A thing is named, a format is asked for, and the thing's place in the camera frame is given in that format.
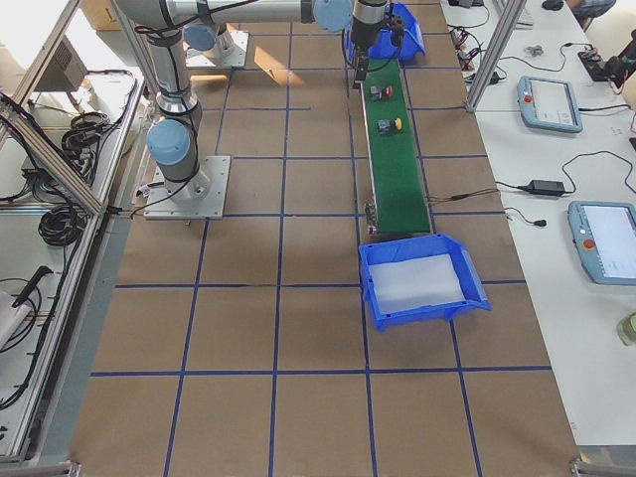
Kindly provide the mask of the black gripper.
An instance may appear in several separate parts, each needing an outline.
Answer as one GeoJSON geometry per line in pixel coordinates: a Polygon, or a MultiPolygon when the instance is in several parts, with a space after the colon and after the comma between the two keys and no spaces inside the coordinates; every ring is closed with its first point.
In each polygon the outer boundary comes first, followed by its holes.
{"type": "Polygon", "coordinates": [[[369,68],[369,49],[368,43],[353,43],[354,57],[352,69],[354,71],[354,79],[352,80],[352,88],[359,90],[364,85],[369,68]]]}

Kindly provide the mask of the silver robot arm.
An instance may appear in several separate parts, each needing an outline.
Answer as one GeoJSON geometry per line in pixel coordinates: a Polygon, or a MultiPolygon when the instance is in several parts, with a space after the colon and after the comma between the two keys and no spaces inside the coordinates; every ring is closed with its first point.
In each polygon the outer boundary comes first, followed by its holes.
{"type": "Polygon", "coordinates": [[[191,88],[182,29],[166,1],[117,1],[117,8],[135,24],[149,49],[159,119],[147,135],[147,147],[163,175],[164,187],[177,202],[204,196],[210,180],[201,171],[198,127],[201,104],[191,88]]]}

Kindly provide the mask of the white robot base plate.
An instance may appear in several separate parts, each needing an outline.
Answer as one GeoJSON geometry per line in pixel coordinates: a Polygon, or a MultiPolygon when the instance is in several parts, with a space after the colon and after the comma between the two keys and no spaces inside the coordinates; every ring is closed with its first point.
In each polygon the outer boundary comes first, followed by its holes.
{"type": "Polygon", "coordinates": [[[230,170],[230,156],[200,156],[198,174],[172,196],[182,184],[165,184],[162,171],[156,166],[153,180],[164,184],[150,190],[150,205],[142,210],[143,217],[147,220],[221,219],[230,170]]]}

